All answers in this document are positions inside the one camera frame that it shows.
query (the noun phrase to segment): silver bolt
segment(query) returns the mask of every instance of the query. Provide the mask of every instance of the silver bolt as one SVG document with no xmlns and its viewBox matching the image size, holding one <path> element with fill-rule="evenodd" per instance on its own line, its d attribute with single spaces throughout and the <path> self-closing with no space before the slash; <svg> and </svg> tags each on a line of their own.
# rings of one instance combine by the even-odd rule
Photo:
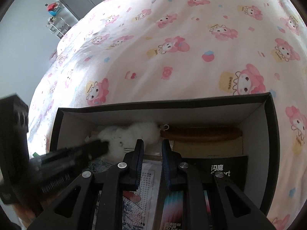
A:
<svg viewBox="0 0 307 230">
<path fill-rule="evenodd" d="M 83 173 L 82 173 L 82 176 L 84 177 L 84 178 L 88 178 L 88 177 L 90 177 L 92 175 L 92 173 L 90 172 L 90 171 L 84 171 Z"/>
<path fill-rule="evenodd" d="M 120 169 L 124 169 L 125 167 L 127 167 L 126 163 L 119 163 L 117 164 L 117 167 L 119 167 Z"/>
<path fill-rule="evenodd" d="M 222 171 L 216 171 L 215 176 L 218 177 L 218 178 L 222 178 L 222 177 L 224 177 L 224 173 Z"/>
<path fill-rule="evenodd" d="M 186 169 L 187 167 L 189 167 L 189 165 L 185 162 L 182 162 L 182 163 L 179 164 L 179 167 Z"/>
</svg>

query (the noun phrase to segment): triangular cutout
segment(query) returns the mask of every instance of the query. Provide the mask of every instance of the triangular cutout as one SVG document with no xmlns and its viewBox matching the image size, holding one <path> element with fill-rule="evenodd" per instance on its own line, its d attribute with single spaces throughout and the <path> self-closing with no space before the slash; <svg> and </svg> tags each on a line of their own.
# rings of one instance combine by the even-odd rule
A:
<svg viewBox="0 0 307 230">
<path fill-rule="evenodd" d="M 70 218 L 73 214 L 80 190 L 80 186 L 75 187 L 74 190 L 72 190 L 70 194 L 56 207 L 54 212 L 66 218 Z"/>
<path fill-rule="evenodd" d="M 234 217 L 239 218 L 243 215 L 251 213 L 251 209 L 243 202 L 236 192 L 232 190 L 231 187 L 226 186 L 225 191 L 227 193 Z"/>
</svg>

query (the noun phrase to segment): open cardboard box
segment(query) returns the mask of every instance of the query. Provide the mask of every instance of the open cardboard box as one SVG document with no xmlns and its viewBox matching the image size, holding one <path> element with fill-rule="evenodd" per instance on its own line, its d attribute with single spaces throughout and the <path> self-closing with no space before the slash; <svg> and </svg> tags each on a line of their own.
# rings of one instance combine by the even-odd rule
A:
<svg viewBox="0 0 307 230">
<path fill-rule="evenodd" d="M 244 192 L 267 215 L 279 168 L 278 123 L 270 93 L 59 108 L 50 151 L 84 143 L 84 139 L 98 126 L 128 126 L 146 121 L 178 127 L 240 128 L 243 132 L 243 155 L 249 158 Z"/>
</svg>

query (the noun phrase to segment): white plush toy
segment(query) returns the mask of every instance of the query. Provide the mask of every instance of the white plush toy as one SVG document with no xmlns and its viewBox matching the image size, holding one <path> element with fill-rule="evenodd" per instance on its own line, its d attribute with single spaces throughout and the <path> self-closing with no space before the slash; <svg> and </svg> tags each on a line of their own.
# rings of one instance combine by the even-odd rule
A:
<svg viewBox="0 0 307 230">
<path fill-rule="evenodd" d="M 144 141 L 144 149 L 147 144 L 156 144 L 160 139 L 160 129 L 156 123 L 135 123 L 126 128 L 109 126 L 96 139 L 110 142 L 109 152 L 102 157 L 118 163 L 126 153 L 134 150 L 137 139 Z"/>
</svg>

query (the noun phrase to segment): bedspread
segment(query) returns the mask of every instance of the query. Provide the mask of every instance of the bedspread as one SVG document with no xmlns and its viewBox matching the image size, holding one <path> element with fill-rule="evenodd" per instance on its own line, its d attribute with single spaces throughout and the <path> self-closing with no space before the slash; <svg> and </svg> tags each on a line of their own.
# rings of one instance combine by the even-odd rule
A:
<svg viewBox="0 0 307 230">
<path fill-rule="evenodd" d="M 59 42 L 29 152 L 49 150 L 58 107 L 271 92 L 281 157 L 268 218 L 286 229 L 307 198 L 306 36 L 289 0 L 106 0 Z"/>
</svg>

